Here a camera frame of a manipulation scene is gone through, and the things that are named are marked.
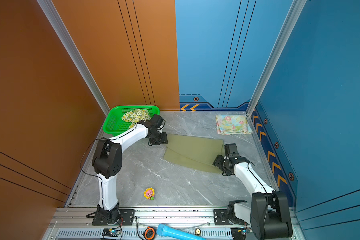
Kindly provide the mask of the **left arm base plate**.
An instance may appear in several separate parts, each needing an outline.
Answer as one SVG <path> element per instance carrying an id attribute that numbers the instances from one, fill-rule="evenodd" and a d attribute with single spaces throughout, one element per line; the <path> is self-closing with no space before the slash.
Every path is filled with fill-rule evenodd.
<path id="1" fill-rule="evenodd" d="M 96 211 L 92 225 L 93 226 L 131 226 L 134 223 L 135 210 L 133 209 L 118 209 L 112 212 L 112 216 L 101 214 Z"/>

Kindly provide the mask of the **green plastic basket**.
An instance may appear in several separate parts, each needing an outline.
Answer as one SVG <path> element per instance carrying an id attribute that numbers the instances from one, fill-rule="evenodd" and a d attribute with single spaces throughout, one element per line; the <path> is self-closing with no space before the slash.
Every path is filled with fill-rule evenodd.
<path id="1" fill-rule="evenodd" d="M 118 106 L 111 109 L 104 124 L 103 131 L 113 136 L 120 135 L 125 131 L 129 130 L 129 123 L 124 122 L 122 116 L 134 109 L 148 110 L 151 117 L 154 114 L 159 115 L 160 109 L 157 106 L 143 105 L 143 106 Z"/>

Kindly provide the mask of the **pastel floral skirt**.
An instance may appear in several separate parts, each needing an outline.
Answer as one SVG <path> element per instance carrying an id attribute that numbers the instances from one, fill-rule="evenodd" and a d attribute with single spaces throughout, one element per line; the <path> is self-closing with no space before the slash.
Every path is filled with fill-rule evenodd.
<path id="1" fill-rule="evenodd" d="M 219 135 L 250 135 L 253 133 L 245 115 L 217 115 Z"/>

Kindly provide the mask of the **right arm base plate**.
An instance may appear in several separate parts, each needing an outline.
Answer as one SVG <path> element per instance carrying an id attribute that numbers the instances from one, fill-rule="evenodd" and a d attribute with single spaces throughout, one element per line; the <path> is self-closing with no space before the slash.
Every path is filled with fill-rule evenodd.
<path id="1" fill-rule="evenodd" d="M 234 217 L 231 217 L 228 213 L 227 209 L 214 209 L 214 224 L 216 226 L 225 226 L 225 225 L 231 225 L 231 226 L 244 226 L 245 222 L 240 219 L 234 219 Z"/>

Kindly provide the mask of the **olive green skirt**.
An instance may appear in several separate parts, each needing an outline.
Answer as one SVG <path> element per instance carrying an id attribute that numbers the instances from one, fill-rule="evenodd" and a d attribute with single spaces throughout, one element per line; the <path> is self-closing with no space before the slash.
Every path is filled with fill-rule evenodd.
<path id="1" fill-rule="evenodd" d="M 193 170 L 221 174 L 213 165 L 218 155 L 224 153 L 224 141 L 182 135 L 168 135 L 164 160 Z"/>

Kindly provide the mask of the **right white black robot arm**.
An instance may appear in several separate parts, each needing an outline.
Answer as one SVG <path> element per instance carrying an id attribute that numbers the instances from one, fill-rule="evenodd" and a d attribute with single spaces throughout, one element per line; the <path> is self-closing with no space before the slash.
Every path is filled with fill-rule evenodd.
<path id="1" fill-rule="evenodd" d="M 251 229 L 258 240 L 290 238 L 293 226 L 287 196 L 261 179 L 253 163 L 240 156 L 236 144 L 224 145 L 225 155 L 218 155 L 213 165 L 224 177 L 235 176 L 252 195 L 251 205 L 246 201 L 230 201 L 224 211 L 214 210 L 215 224 L 243 225 Z"/>

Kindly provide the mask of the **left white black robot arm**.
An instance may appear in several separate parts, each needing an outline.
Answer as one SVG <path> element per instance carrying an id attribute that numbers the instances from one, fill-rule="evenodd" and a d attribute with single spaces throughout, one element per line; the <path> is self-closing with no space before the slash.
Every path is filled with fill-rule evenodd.
<path id="1" fill-rule="evenodd" d="M 117 197 L 117 175 L 123 165 L 123 151 L 141 139 L 147 138 L 148 145 L 167 144 L 167 133 L 163 132 L 165 120 L 154 114 L 153 117 L 141 120 L 126 132 L 110 138 L 99 139 L 92 159 L 92 166 L 98 178 L 100 200 L 97 210 L 89 214 L 93 217 L 92 225 L 119 225 L 121 213 Z"/>

